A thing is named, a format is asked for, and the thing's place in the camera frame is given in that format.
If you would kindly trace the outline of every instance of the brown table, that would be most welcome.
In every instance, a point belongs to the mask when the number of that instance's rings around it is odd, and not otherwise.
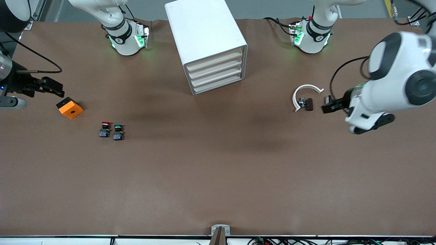
[[[193,96],[168,22],[150,49],[123,57],[99,23],[35,23],[22,41],[57,62],[51,77],[85,108],[62,116],[37,94],[1,111],[0,234],[433,235],[436,103],[396,113],[361,136],[344,114],[293,112],[294,89],[328,88],[342,63],[368,55],[390,19],[343,19],[329,45],[307,55],[266,20],[238,20],[249,45],[246,79]],[[18,47],[28,69],[51,65]],[[338,95],[364,81],[344,68]],[[126,140],[98,137],[101,121]]]

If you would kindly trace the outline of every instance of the yellow floor tape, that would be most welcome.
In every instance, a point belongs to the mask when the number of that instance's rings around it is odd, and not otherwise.
[[[386,4],[386,8],[388,9],[389,17],[392,18],[393,16],[392,16],[392,11],[391,11],[391,1],[385,0],[385,4]]]

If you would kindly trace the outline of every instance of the white clamp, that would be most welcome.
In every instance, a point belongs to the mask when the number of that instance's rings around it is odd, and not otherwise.
[[[316,92],[318,92],[318,94],[321,93],[322,91],[324,91],[324,89],[320,89],[317,86],[311,85],[311,84],[305,84],[305,85],[301,85],[300,87],[298,87],[295,90],[294,95],[292,96],[292,102],[294,103],[294,106],[295,106],[295,112],[297,112],[299,109],[301,109],[301,106],[298,104],[296,95],[297,95],[298,90],[300,90],[302,88],[311,88],[311,89],[315,90]]]

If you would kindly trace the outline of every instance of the orange and black box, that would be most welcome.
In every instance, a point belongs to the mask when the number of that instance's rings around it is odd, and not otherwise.
[[[74,119],[83,112],[82,107],[80,107],[80,105],[70,97],[65,98],[64,100],[56,104],[56,106],[61,114],[68,117],[69,119]]]

